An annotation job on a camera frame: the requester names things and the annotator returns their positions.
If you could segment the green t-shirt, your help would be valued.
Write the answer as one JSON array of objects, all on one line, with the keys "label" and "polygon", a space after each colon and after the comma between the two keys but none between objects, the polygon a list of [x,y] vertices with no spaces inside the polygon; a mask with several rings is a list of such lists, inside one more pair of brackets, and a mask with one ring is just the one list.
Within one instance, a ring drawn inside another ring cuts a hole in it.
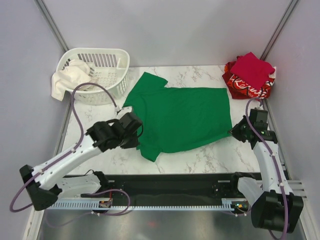
[{"label": "green t-shirt", "polygon": [[137,149],[155,162],[161,153],[193,150],[229,136],[232,128],[226,88],[167,87],[162,77],[144,72],[123,106],[141,119]]}]

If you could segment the white cream t-shirt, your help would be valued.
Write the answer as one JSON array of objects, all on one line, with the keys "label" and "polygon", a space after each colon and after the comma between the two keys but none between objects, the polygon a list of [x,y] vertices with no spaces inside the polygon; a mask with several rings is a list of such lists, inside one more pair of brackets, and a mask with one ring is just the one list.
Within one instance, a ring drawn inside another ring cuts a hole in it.
[{"label": "white cream t-shirt", "polygon": [[98,78],[90,76],[90,66],[80,59],[73,59],[64,70],[57,70],[51,77],[51,96],[62,101],[67,89],[74,90],[83,83],[96,83]]}]

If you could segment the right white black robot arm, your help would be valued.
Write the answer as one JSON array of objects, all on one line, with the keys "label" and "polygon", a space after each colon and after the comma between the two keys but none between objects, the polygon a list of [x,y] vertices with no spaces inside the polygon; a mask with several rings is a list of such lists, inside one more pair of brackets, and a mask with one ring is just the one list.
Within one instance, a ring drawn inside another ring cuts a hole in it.
[{"label": "right white black robot arm", "polygon": [[268,130],[268,112],[247,110],[230,135],[250,143],[258,161],[262,183],[250,173],[235,172],[229,191],[235,197],[244,196],[251,207],[251,222],[255,228],[292,233],[304,207],[302,197],[294,194],[282,169],[276,133]]}]

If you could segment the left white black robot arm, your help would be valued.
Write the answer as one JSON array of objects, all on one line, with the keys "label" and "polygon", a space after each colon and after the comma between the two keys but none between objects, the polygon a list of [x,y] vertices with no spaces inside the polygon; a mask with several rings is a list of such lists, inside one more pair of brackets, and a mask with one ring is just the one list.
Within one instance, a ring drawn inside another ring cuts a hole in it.
[{"label": "left white black robot arm", "polygon": [[101,171],[89,175],[66,175],[87,160],[105,151],[139,145],[138,129],[143,122],[127,112],[119,119],[98,121],[82,135],[79,142],[54,158],[37,166],[23,166],[19,171],[36,211],[51,207],[58,199],[69,197],[104,197],[109,181]]}]

